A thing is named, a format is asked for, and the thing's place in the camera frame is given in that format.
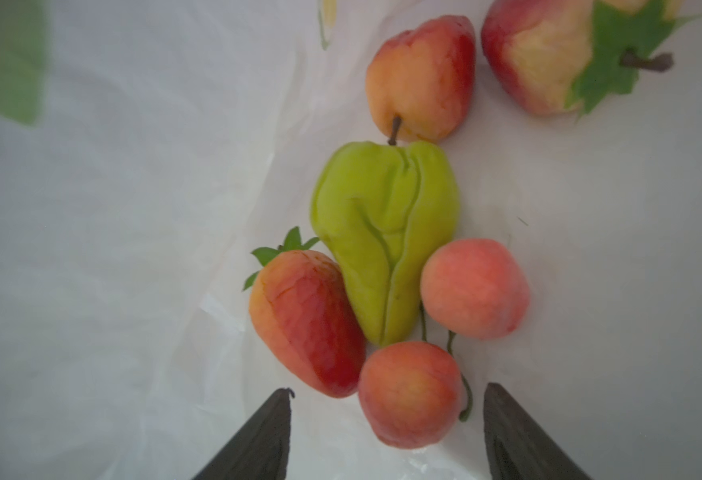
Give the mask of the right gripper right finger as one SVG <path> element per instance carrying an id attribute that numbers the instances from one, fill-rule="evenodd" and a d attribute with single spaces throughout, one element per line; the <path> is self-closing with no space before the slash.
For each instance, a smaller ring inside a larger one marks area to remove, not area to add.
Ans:
<path id="1" fill-rule="evenodd" d="M 485 389 L 483 419 L 493 480 L 590 480 L 499 383 Z"/>

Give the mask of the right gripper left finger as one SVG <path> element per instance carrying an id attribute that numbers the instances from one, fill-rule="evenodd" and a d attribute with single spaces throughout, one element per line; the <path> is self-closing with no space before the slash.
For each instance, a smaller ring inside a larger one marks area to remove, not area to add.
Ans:
<path id="1" fill-rule="evenodd" d="M 275 390 L 194 480 L 285 480 L 292 425 L 290 388 Z"/>

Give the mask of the peach cherry front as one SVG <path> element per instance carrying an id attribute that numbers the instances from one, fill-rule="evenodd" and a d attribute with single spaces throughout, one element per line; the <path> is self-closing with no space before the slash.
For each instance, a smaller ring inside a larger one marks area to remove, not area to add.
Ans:
<path id="1" fill-rule="evenodd" d="M 381 348 L 366 360 L 358 397 L 383 444 L 415 450 L 441 442 L 467 421 L 474 394 L 455 358 L 455 333 L 445 347 L 412 340 Z"/>

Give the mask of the peach cherry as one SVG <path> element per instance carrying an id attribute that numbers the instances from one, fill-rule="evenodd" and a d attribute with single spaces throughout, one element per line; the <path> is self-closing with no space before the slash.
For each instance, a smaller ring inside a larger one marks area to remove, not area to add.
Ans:
<path id="1" fill-rule="evenodd" d="M 383 444 L 415 450 L 441 442 L 467 421 L 474 394 L 455 358 L 455 333 L 445 347 L 412 340 L 381 348 L 366 360 L 358 397 Z"/>
<path id="2" fill-rule="evenodd" d="M 529 283 L 510 250 L 487 238 L 439 248 L 423 269 L 421 294 L 433 320 L 479 340 L 515 331 L 531 303 Z"/>

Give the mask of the white plastic bag fruit print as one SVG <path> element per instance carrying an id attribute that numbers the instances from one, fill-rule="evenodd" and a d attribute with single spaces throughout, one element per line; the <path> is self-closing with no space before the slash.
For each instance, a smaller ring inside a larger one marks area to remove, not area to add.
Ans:
<path id="1" fill-rule="evenodd" d="M 327 157 L 380 141 L 366 67 L 485 1 L 0 1 L 0 479 L 189 479 L 277 388 L 291 479 L 486 479 L 483 418 L 381 444 L 356 398 L 253 331 L 252 252 L 312 233 Z M 591 114 L 535 117 L 484 60 L 445 141 L 460 234 L 532 289 L 511 336 L 460 338 L 595 479 L 702 479 L 702 1 L 675 67 Z"/>

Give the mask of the red strawberry fake fruit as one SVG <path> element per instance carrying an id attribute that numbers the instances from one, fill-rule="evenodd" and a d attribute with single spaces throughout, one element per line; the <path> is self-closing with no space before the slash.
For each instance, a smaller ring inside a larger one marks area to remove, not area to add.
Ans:
<path id="1" fill-rule="evenodd" d="M 367 341 L 351 307 L 338 264 L 291 228 L 277 247 L 251 254 L 261 269 L 242 290 L 259 338 L 298 379 L 332 398 L 358 389 Z"/>

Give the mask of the green chayote fake fruit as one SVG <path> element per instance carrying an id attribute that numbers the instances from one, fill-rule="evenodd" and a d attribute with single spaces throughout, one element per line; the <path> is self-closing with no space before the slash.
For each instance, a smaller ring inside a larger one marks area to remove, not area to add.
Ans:
<path id="1" fill-rule="evenodd" d="M 316 182 L 310 223 L 339 264 L 366 338 L 406 340 L 421 305 L 427 260 L 449 243 L 460 217 L 456 176 L 444 150 L 350 142 Z"/>

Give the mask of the red yellow pear fake fruit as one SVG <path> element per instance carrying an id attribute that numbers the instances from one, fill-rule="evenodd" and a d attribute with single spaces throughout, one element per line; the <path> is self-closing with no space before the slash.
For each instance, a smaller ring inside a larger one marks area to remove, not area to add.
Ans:
<path id="1" fill-rule="evenodd" d="M 437 143 L 451 135 L 471 108 L 476 34 L 463 15 L 443 15 L 405 30 L 379 48 L 366 71 L 373 122 L 387 137 Z"/>

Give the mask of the peach cherry rear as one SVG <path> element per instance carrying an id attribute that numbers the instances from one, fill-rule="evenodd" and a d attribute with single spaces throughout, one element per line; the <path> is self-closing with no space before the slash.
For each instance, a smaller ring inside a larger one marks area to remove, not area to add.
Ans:
<path id="1" fill-rule="evenodd" d="M 423 269 L 421 294 L 433 320 L 479 340 L 515 331 L 531 303 L 529 283 L 510 250 L 487 238 L 439 248 Z"/>

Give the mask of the red apple with leaf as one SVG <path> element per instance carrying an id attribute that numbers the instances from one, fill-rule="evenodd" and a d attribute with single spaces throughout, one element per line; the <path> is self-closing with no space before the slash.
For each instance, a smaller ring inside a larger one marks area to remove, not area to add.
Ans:
<path id="1" fill-rule="evenodd" d="M 627 95 L 643 70 L 673 67 L 661 44 L 689 22 L 679 1 L 495 1 L 481 29 L 484 56 L 527 112 L 593 111 Z"/>

